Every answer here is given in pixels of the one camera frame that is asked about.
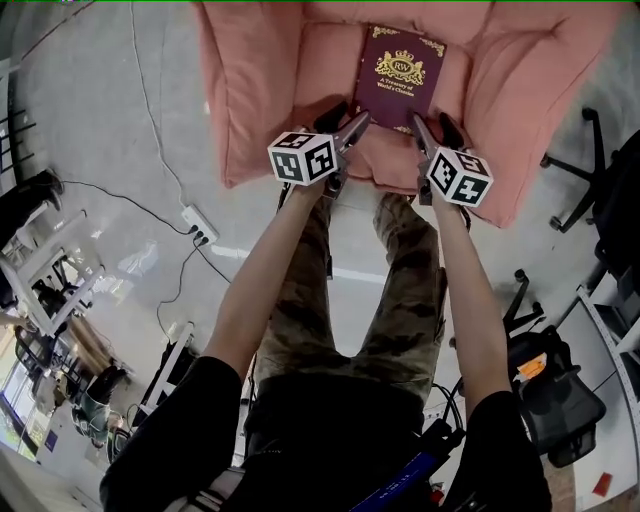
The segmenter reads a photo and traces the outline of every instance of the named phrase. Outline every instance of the white shelf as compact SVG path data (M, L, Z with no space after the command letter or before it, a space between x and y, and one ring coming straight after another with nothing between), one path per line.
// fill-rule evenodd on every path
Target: white shelf
M602 317L596 310L595 305L591 300L591 297L589 296L587 290L582 286L578 288L578 298L584 305L587 313L598 329L598 332L600 333L600 336L602 337L602 340L607 347L611 360L613 361L613 364L617 370L618 378L620 379L620 383L625 394L627 407L629 409L629 414L631 416L631 423L633 424L633 435L635 438L636 446L636 463L640 468L640 403L633 390L633 386L631 385L631 379L624 365L624 362L622 361L618 346L616 346L615 342L613 341L608 327L605 325Z

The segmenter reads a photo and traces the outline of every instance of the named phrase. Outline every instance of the chair wheel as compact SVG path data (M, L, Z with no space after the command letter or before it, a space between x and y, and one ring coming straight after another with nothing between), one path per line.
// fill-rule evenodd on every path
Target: chair wheel
M551 217L549 219L549 226L551 226L556 231L560 231L560 228L562 227L562 222L558 217Z
M598 113L589 107L584 107L582 109L582 119L585 121L593 121L597 117Z

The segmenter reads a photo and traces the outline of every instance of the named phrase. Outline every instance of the black office chair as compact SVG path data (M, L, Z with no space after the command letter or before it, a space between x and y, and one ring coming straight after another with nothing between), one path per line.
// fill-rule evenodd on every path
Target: black office chair
M531 440L540 455L561 468L573 464L591 452L596 445L596 423L606 414L604 403L582 382L580 366L571 362L569 345L563 342L553 326L541 333L510 334L544 314L540 304L534 311L516 319L516 314L529 286L522 270L516 272L520 289L504 317L509 336L509 378L519 398L520 413ZM537 375L521 382L516 377L520 368L546 354L546 365Z
M618 192L621 191L621 180L624 182L628 178L631 178L631 180L637 184L638 179L635 176L629 175L628 172L625 172L625 169L638 170L640 130L637 131L619 151L614 151L612 153L612 162L607 168L605 167L604 161L604 144L598 112L592 108L583 108L582 117L585 121L591 121L593 123L593 141L595 150L595 168L593 172L586 172L563 162L562 160L549 156L548 154L545 154L540 162L541 167L546 168L553 164L556 167L560 167L561 169L589 182L589 189L564 223L562 223L558 217L551 217L549 224L553 229L560 231L561 233L569 231L569 229L571 229L571 227L580 220L580 218L582 218L591 206L593 206L593 219L588 219L587 222L590 224L595 222L597 225L598 216L607 209L607 205L612 199L615 201L616 190L618 190ZM622 186L622 189L626 189L629 194L636 190L629 189L628 186L630 185L631 183L628 183L627 186Z

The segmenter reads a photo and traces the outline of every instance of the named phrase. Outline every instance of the concrete floor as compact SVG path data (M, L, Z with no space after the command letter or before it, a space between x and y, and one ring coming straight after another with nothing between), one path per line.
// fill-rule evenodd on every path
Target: concrete floor
M23 6L14 56L78 8ZM232 278L242 255L273 217L279 186L268 177L232 191L219 183L189 6L136 4L135 15L146 90L166 159L184 183L185 202L196 204L220 233L215 253L208 251L207 257ZM582 105L599 110L607 154L640 128L639 27L638 16L620 26L611 50L556 133L550 149L555 156L592 169L592 136L580 118ZM22 62L17 84L18 104L38 123L27 138L36 152L34 172L53 166L63 179L128 195L186 227L177 188L157 157L133 53L128 4L94 4L71 18ZM540 172L509 229L474 219L472 237L505 309L516 290L513 273L518 268L528 273L531 298L542 303L550 321L561 317L573 301L576 287L596 265L593 249L598 236L584 221L562 235L548 220L568 213L585 188L577 178L549 168ZM384 251L371 227L375 198L372 187L348 183L333 214L330 237L336 278L329 284L331 316L336 344L345 354L357 352L387 273ZM68 185L60 217L83 208L107 268L89 319L145 386L166 343L156 306L175 295L190 242L122 200ZM416 209L428 220L433 218L428 208ZM165 328L194 322L195 346L203 348L226 286L195 255L187 265L179 300L162 309ZM451 326L449 319L447 340ZM436 381L451 387L458 377L455 352L443 346ZM442 402L433 395L428 407Z

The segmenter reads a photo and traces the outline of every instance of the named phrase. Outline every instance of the book cover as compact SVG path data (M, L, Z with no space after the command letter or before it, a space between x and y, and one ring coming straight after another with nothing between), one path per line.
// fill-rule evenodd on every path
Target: book cover
M425 35L372 25L356 83L354 114L369 110L380 126L411 133L409 115L426 117L447 47Z

